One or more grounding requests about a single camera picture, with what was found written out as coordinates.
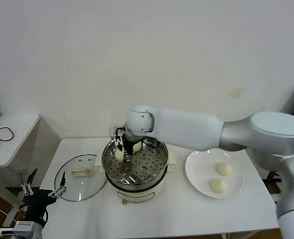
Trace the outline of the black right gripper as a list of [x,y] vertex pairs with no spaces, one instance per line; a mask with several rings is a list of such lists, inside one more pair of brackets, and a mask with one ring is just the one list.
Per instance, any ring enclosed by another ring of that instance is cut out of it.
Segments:
[[133,146],[142,140],[141,136],[134,136],[130,134],[124,134],[122,136],[113,137],[115,148],[123,151],[123,146],[125,147],[124,161],[131,161],[133,158]]

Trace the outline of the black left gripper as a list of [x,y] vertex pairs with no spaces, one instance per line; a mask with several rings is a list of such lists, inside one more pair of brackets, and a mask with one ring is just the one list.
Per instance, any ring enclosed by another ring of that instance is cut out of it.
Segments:
[[24,192],[23,206],[27,207],[23,221],[35,222],[37,224],[46,224],[48,221],[47,206],[54,203],[54,198],[61,197],[66,191],[66,172],[63,172],[59,187],[52,190],[39,189],[33,192],[31,184],[37,173],[37,168],[27,177],[26,182],[21,183]]

